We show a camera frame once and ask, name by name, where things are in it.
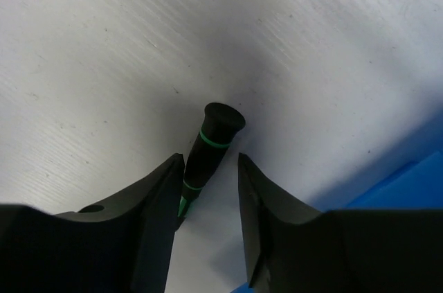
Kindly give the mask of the black green precision screwdriver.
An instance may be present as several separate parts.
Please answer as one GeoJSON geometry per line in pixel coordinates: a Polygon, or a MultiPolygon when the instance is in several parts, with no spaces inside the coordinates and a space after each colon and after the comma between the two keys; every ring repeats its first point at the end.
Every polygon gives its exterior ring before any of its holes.
{"type": "Polygon", "coordinates": [[[183,178],[178,212],[182,223],[191,204],[218,169],[235,135],[246,125],[245,118],[223,103],[209,103],[204,109],[204,121],[192,146],[183,178]]]}

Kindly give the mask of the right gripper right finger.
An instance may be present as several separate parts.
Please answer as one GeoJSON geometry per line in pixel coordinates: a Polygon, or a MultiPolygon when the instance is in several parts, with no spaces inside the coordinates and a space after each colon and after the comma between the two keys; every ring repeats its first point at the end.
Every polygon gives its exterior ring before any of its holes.
{"type": "Polygon", "coordinates": [[[238,155],[237,171],[247,284],[254,292],[270,292],[270,261],[277,255],[273,225],[304,224],[320,211],[271,181],[246,154],[238,155]]]}

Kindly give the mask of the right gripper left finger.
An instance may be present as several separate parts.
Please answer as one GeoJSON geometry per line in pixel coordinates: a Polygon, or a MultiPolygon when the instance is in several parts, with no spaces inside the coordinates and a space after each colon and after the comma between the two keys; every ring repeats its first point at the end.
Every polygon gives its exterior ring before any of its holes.
{"type": "Polygon", "coordinates": [[[121,191],[58,215],[81,239],[77,255],[87,258],[77,292],[164,292],[183,173],[182,154],[173,154],[121,191]]]}

